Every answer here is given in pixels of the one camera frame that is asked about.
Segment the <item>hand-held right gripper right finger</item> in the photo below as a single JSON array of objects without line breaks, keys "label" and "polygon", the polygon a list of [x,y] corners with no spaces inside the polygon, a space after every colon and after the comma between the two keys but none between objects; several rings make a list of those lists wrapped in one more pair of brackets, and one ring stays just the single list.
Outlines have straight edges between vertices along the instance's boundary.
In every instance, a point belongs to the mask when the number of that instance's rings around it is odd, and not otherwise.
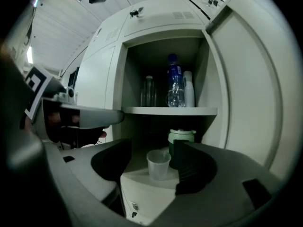
[{"label": "hand-held right gripper right finger", "polygon": [[250,157],[185,140],[174,141],[179,183],[154,227],[236,226],[276,195],[281,181]]}]

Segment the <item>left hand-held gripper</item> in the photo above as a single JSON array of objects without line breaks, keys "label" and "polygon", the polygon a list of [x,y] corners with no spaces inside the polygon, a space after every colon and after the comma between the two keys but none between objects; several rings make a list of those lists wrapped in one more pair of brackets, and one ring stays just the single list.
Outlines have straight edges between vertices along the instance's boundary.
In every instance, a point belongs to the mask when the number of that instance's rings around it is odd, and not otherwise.
[{"label": "left hand-held gripper", "polygon": [[23,129],[49,140],[45,127],[45,117],[59,112],[62,126],[78,129],[106,128],[124,120],[124,112],[75,105],[75,92],[64,87],[59,80],[40,67],[32,67],[25,83],[33,91],[33,96],[25,109]]}]

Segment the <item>person's left hand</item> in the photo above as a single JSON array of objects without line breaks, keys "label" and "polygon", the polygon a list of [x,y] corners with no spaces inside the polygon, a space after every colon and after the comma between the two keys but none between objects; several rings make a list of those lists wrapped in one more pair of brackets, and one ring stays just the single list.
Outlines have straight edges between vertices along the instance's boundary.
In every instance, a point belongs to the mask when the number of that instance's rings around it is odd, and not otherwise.
[{"label": "person's left hand", "polygon": [[45,117],[45,127],[49,139],[55,143],[69,145],[71,148],[82,148],[86,145],[96,144],[99,138],[105,138],[107,133],[104,128],[79,129],[79,116],[71,117],[71,126],[64,126],[60,113],[50,113]]}]

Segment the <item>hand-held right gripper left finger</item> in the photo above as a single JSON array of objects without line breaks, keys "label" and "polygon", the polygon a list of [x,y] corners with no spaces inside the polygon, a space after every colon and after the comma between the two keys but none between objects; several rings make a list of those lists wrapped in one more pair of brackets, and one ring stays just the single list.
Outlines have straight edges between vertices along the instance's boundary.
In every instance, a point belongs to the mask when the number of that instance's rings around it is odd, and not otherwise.
[{"label": "hand-held right gripper left finger", "polygon": [[120,177],[132,155],[130,139],[85,148],[59,150],[45,144],[46,156],[60,194],[71,202],[120,199]]}]

